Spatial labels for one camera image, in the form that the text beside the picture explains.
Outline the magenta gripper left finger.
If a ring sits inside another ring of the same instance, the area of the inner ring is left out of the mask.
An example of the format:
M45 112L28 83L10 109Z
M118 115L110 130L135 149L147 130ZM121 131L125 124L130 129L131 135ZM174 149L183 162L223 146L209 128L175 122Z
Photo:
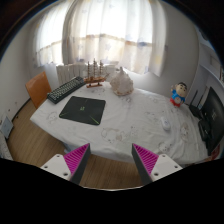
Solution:
M65 155L56 154L41 168L65 180L79 184L90 155L90 144L87 143Z

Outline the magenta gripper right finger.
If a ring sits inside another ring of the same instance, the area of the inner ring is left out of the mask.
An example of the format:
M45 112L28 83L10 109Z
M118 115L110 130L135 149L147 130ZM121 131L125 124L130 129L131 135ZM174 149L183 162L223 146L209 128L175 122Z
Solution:
M168 155L157 155L137 144L132 144L132 156L144 185L182 169Z

